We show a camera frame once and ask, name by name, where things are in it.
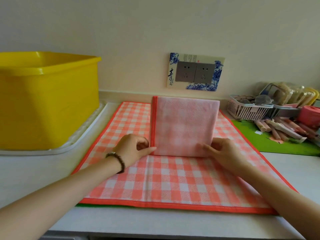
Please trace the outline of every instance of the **green mat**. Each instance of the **green mat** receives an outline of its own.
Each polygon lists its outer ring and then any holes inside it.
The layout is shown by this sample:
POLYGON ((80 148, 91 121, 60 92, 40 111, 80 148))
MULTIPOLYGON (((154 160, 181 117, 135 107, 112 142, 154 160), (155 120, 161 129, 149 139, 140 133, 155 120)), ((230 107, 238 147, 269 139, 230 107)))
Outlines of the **green mat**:
POLYGON ((232 123, 259 152, 320 156, 320 147, 310 141, 306 140, 302 143, 293 143, 289 141, 279 144, 276 141, 269 139, 271 133, 263 132, 261 135, 256 134, 255 132, 259 131, 259 129, 251 121, 240 122, 232 120, 232 123))

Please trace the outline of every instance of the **folded cloth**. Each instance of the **folded cloth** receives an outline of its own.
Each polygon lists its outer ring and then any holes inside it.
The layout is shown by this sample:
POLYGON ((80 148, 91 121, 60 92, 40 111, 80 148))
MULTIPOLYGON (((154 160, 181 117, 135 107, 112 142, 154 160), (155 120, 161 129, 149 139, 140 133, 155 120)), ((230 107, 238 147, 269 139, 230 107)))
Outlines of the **folded cloth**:
POLYGON ((158 97, 151 106, 150 144, 154 155, 205 157, 198 143, 211 144, 219 101, 158 97))

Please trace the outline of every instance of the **kitchen counter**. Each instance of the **kitchen counter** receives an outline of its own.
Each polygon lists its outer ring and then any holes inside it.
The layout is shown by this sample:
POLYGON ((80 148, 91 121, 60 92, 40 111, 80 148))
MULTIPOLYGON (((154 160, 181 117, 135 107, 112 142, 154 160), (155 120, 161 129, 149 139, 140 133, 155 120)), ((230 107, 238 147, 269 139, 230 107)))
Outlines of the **kitchen counter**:
MULTIPOLYGON (((110 120, 118 103, 107 109, 71 151, 47 156, 0 156, 0 208, 69 175, 110 120)), ((320 158, 262 153, 298 192, 320 204, 320 158)), ((50 230, 102 236, 190 239, 303 239, 280 216, 130 207, 74 207, 50 230)))

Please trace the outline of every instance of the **outlet plate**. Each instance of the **outlet plate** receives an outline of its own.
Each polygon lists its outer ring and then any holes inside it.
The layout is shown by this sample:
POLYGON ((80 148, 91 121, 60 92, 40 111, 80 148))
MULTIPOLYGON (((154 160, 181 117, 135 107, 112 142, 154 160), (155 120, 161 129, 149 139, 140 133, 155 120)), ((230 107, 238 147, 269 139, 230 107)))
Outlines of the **outlet plate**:
POLYGON ((197 63, 194 83, 211 84, 215 68, 215 64, 197 63))
POLYGON ((177 64, 176 82, 193 83, 195 79, 197 63, 179 61, 177 64))
POLYGON ((218 87, 218 83, 220 80, 220 75, 222 72, 223 64, 224 64, 224 57, 212 57, 212 56, 201 56, 201 55, 188 55, 188 54, 181 54, 181 53, 170 53, 170 59, 169 59, 169 70, 168 70, 168 76, 167 76, 167 88, 174 88, 174 89, 188 89, 188 90, 203 90, 203 91, 216 91, 218 87), (180 75, 180 66, 178 67, 179 63, 183 64, 181 62, 186 63, 193 63, 196 66, 204 64, 209 64, 213 68, 213 73, 208 75, 208 81, 207 77, 205 79, 201 80, 202 75, 206 75, 208 71, 211 72, 211 69, 209 70, 202 70, 202 72, 206 71, 206 73, 200 74, 197 77, 199 80, 192 80, 189 75, 187 77, 181 78, 180 75))

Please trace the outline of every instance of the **electrical outlet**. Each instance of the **electrical outlet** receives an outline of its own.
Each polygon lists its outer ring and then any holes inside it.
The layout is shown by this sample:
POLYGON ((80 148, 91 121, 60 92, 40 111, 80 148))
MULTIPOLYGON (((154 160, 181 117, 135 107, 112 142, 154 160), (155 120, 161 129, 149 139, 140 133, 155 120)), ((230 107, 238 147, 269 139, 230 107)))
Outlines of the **electrical outlet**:
POLYGON ((215 68, 215 64, 197 63, 194 83, 210 84, 215 68))
POLYGON ((176 82, 193 83, 195 79, 197 63, 179 61, 177 64, 176 82))

